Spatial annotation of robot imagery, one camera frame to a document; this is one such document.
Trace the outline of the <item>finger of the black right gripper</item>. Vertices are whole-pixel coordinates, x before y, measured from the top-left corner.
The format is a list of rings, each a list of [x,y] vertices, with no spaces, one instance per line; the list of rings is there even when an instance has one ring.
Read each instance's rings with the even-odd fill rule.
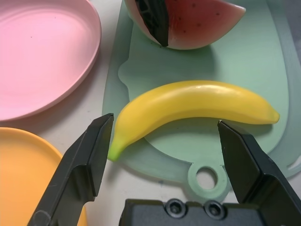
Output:
[[[164,0],[138,0],[138,12],[150,35],[163,47],[168,46],[169,14]]]

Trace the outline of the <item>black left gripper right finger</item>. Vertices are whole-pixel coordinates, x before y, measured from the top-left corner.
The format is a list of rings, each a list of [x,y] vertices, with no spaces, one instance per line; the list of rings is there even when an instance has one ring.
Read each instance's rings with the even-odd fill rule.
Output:
[[[279,167],[246,131],[219,121],[224,166],[240,204],[257,207],[267,226],[299,226],[301,200]]]

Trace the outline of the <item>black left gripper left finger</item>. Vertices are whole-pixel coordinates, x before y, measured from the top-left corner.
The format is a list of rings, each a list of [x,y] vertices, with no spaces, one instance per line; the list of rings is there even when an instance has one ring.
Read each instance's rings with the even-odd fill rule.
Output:
[[[94,119],[63,155],[33,212],[30,226],[75,226],[87,202],[99,194],[114,116]]]

